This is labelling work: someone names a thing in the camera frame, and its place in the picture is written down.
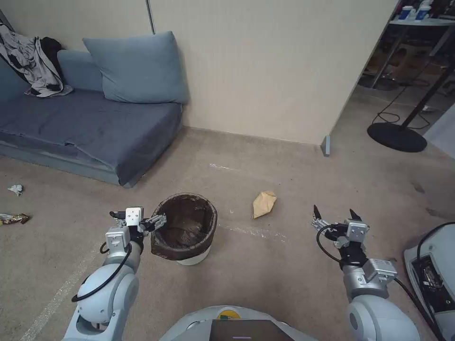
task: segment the black lamp stand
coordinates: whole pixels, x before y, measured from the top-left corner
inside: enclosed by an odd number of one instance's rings
[[[439,77],[439,79],[401,125],[387,122],[373,123],[367,129],[368,135],[377,143],[401,152],[417,153],[424,150],[427,146],[426,139],[416,131],[408,128],[408,125],[414,117],[422,111],[428,100],[452,74],[454,69],[455,61],[451,61],[444,73]]]

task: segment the white wall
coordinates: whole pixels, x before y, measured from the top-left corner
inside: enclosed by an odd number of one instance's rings
[[[0,0],[13,28],[27,36],[49,36],[86,51],[82,38],[115,38],[151,32],[144,0]]]
[[[185,124],[319,144],[397,0],[150,0],[191,92]],[[11,24],[83,49],[84,36],[150,32],[142,0],[0,0]]]

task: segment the blue cushion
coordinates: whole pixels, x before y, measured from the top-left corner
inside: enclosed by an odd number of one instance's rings
[[[90,53],[61,50],[57,57],[66,84],[75,89],[103,91],[103,76]]]
[[[30,84],[20,78],[2,58],[0,58],[0,103],[20,96],[30,88]]]
[[[122,39],[83,39],[103,75],[107,99],[131,103],[186,103],[177,43],[172,32]]]

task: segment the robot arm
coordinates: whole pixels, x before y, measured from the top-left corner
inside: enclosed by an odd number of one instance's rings
[[[387,284],[396,278],[397,271],[388,260],[368,259],[363,241],[370,227],[351,210],[351,219],[342,224],[329,224],[314,206],[312,225],[318,231],[320,244],[323,234],[334,242],[341,258],[337,259],[344,273],[348,321],[352,334],[360,341],[419,341],[420,336],[411,319],[395,304],[388,301]]]
[[[64,336],[66,341],[121,340],[139,289],[136,272],[144,236],[166,223],[165,215],[144,220],[142,207],[111,212],[111,216],[116,225],[106,232],[106,243],[100,250],[108,255],[103,266],[87,277],[72,298],[77,307]]]

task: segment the sofa cushion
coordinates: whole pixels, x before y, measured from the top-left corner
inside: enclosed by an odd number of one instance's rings
[[[61,50],[57,55],[65,84],[75,89],[103,91],[103,76],[90,53]]]
[[[83,39],[103,75],[107,99],[131,103],[186,103],[172,32],[122,39]]]

